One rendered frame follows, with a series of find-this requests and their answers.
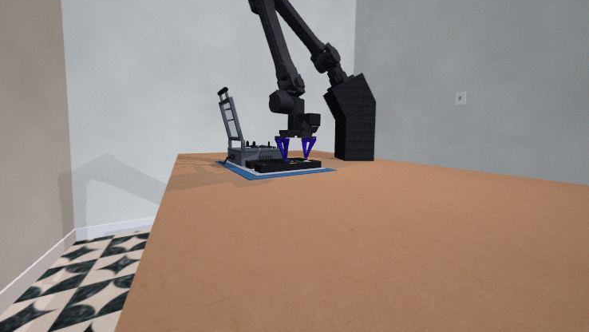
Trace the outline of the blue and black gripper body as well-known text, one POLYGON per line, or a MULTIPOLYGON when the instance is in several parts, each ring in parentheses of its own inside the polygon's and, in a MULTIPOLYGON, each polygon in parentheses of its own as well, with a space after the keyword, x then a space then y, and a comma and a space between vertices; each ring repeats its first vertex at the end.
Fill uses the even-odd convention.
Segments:
MULTIPOLYGON (((298 113, 290 113, 288 115, 298 115, 298 113)), ((313 133, 309 133, 306 130, 279 130, 280 136, 275 136, 275 138, 286 138, 286 137, 295 137, 297 138, 316 138, 316 136, 312 136, 313 133), (294 134, 296 133, 296 134, 294 134), (284 137, 281 137, 284 136, 284 137)))

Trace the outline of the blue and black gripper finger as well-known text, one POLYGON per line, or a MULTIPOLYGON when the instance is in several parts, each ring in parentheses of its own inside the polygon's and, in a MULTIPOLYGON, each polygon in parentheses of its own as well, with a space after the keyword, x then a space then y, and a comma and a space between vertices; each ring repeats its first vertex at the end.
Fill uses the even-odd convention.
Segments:
POLYGON ((309 156, 310 150, 312 149, 315 141, 316 141, 316 138, 302 138, 302 149, 303 149, 304 158, 307 158, 309 156), (306 141, 310 142, 307 151, 306 151, 306 143, 307 143, 306 141))
POLYGON ((275 141, 276 141, 277 145, 279 146, 279 149, 282 153, 283 159, 286 160, 290 138, 275 138, 275 141), (283 143, 283 145, 282 145, 282 143, 283 143))

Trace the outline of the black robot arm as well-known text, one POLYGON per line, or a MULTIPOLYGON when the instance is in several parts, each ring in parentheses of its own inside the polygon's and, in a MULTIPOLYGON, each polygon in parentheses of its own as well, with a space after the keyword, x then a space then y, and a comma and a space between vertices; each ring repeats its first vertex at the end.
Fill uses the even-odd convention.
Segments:
POLYGON ((288 130, 306 130, 309 133, 316 133, 321 124, 321 114, 304 113, 305 100, 300 96, 305 93, 305 84, 291 60, 276 11, 308 48, 313 56, 310 59, 317 71, 328 72, 332 86, 327 91, 348 81, 354 75, 347 77, 346 72, 342 70, 338 51, 329 42, 324 44, 314 35, 288 0, 248 0, 248 2, 251 12, 260 17, 275 64, 279 89, 269 96, 269 109, 273 113, 298 113, 298 115, 288 115, 288 130))

